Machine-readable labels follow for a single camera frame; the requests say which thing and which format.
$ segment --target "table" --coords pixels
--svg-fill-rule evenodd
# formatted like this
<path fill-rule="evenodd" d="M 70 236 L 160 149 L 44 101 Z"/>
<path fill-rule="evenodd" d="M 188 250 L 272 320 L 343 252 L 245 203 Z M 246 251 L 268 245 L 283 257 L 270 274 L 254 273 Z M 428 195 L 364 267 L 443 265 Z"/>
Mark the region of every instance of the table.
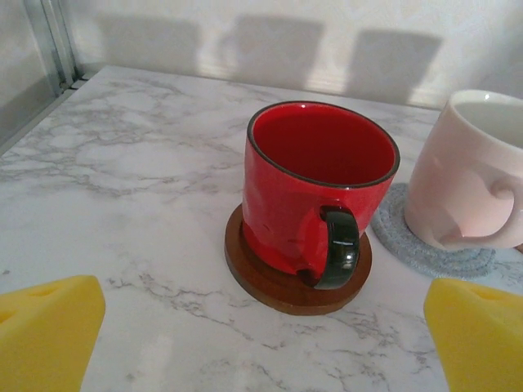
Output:
<path fill-rule="evenodd" d="M 0 290 L 94 274 L 107 301 L 83 392 L 445 391 L 422 315 L 430 279 L 368 229 L 373 269 L 326 316 L 247 294 L 223 252 L 241 202 L 246 124 L 281 100 L 361 112 L 407 181 L 438 113 L 339 96 L 106 67 L 0 158 Z M 481 283 L 523 293 L 523 256 Z"/>

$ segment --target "white mug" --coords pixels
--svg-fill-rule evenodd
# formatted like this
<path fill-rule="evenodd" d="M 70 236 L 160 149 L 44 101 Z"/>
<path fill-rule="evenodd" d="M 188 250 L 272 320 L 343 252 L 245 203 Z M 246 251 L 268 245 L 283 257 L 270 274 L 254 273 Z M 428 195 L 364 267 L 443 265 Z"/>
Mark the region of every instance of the white mug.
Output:
<path fill-rule="evenodd" d="M 405 222 L 445 250 L 523 243 L 523 100 L 454 93 L 409 182 Z"/>

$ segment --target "round coaster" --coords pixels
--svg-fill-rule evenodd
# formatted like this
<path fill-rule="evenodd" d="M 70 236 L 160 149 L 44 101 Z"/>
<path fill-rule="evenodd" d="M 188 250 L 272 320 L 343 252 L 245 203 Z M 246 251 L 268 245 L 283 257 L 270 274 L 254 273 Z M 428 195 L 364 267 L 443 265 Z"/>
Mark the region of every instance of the round coaster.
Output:
<path fill-rule="evenodd" d="M 318 315 L 339 310 L 356 296 L 369 276 L 372 252 L 366 234 L 360 239 L 358 265 L 346 285 L 335 290 L 317 290 L 306 286 L 295 275 L 270 267 L 256 256 L 244 239 L 242 221 L 240 204 L 226 227 L 225 253 L 230 272 L 246 292 L 280 312 Z"/>
<path fill-rule="evenodd" d="M 393 184 L 371 220 L 383 246 L 400 261 L 434 278 L 474 279 L 492 269 L 496 251 L 465 249 L 444 251 L 414 235 L 404 219 L 407 184 Z"/>

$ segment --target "gray felt coaster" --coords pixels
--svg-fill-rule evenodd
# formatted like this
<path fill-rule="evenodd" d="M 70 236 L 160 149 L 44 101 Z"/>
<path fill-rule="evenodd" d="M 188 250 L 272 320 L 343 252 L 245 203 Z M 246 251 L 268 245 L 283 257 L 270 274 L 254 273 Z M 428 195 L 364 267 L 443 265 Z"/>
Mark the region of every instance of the gray felt coaster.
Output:
<path fill-rule="evenodd" d="M 370 223 L 383 246 L 400 261 L 434 278 L 474 279 L 487 275 L 493 249 L 447 252 L 424 243 L 405 224 L 406 184 L 393 184 Z"/>

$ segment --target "mug rim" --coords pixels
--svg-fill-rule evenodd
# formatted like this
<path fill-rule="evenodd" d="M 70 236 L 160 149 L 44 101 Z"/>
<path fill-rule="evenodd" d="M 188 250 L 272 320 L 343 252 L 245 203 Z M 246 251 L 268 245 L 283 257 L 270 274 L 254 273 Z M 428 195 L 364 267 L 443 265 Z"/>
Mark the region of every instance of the mug rim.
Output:
<path fill-rule="evenodd" d="M 377 178 L 376 180 L 372 180 L 372 181 L 368 181 L 368 182 L 364 182 L 364 183 L 358 183 L 358 184 L 334 184 L 334 183 L 330 183 L 330 182 L 313 180 L 313 179 L 311 179 L 309 177 L 302 176 L 300 174 L 295 173 L 294 171 L 291 171 L 291 170 L 287 169 L 286 167 L 281 166 L 280 164 L 278 164 L 274 160 L 270 159 L 262 151 L 262 149 L 260 149 L 260 147 L 257 145 L 257 142 L 254 139 L 254 124 L 260 118 L 260 116 L 262 114 L 264 114 L 265 112 L 269 111 L 270 109 L 273 109 L 274 107 L 277 107 L 277 106 L 285 106 L 285 105 L 292 105 L 292 104 L 310 104 L 310 105 L 318 105 L 318 106 L 329 106 L 331 108 L 340 109 L 340 110 L 343 110 L 345 112 L 349 112 L 349 113 L 355 114 L 356 116 L 362 118 L 363 120 L 365 120 L 365 121 L 367 121 L 369 123 L 372 123 L 380 132 L 382 132 L 387 137 L 387 139 L 390 142 L 390 145 L 391 145 L 391 147 L 392 147 L 392 149 L 394 151 L 394 163 L 392 164 L 392 167 L 390 168 L 390 170 L 385 175 Z M 302 181 L 308 182 L 310 184 L 324 186 L 324 187 L 328 187 L 328 188 L 338 188 L 338 189 L 368 188 L 370 186 L 378 185 L 378 184 L 381 184 L 381 183 L 387 181 L 388 179 L 390 179 L 392 176 L 394 176 L 396 174 L 396 172 L 398 171 L 398 168 L 400 167 L 400 160 L 401 160 L 401 158 L 400 158 L 400 149 L 398 148 L 398 145 L 396 144 L 394 139 L 392 139 L 392 136 L 387 131 L 385 131 L 381 126 L 376 124 L 375 121 L 371 120 L 370 118 L 368 118 L 368 117 L 364 116 L 363 114 L 360 114 L 360 113 L 358 113 L 358 112 L 356 112 L 354 110 L 350 110 L 350 109 L 343 108 L 341 106 L 334 105 L 334 104 L 329 104 L 329 103 L 326 103 L 326 102 L 320 102 L 320 101 L 317 101 L 317 100 L 285 100 L 285 101 L 277 102 L 277 103 L 272 104 L 272 105 L 267 105 L 264 108 L 259 109 L 251 117 L 251 119 L 248 122 L 248 125 L 247 125 L 247 138 L 248 138 L 248 141 L 250 142 L 251 146 L 254 148 L 254 150 L 265 161 L 267 161 L 271 166 L 275 167 L 276 169 L 280 170 L 281 172 L 283 172 L 285 174 L 288 174 L 289 176 L 294 177 L 294 178 L 296 178 L 298 180 L 302 180 Z"/>
<path fill-rule="evenodd" d="M 500 103 L 500 104 L 515 103 L 516 105 L 523 108 L 523 100 L 521 98 L 517 98 L 515 96 L 509 96 L 507 94 L 503 94 L 500 92 L 479 90 L 479 89 L 458 90 L 458 91 L 453 92 L 449 97 L 448 106 L 452 109 L 454 114 L 461 121 L 463 121 L 465 124 L 467 124 L 468 127 L 473 129 L 479 135 L 486 137 L 488 140 L 493 141 L 494 143 L 498 143 L 498 144 L 508 148 L 509 150 L 514 151 L 515 153 L 518 153 L 518 154 L 523 153 L 523 148 L 518 147 L 517 145 L 513 145 L 511 143 L 508 143 L 505 140 L 501 140 L 493 135 L 490 135 L 488 132 L 485 132 L 481 128 L 474 125 L 465 116 L 463 116 L 457 108 L 457 105 L 460 105 L 460 104 L 488 105 L 489 104 L 489 102 L 487 102 L 487 100 L 489 99 L 488 96 L 492 96 L 493 99 L 491 102 L 493 102 L 493 103 Z"/>

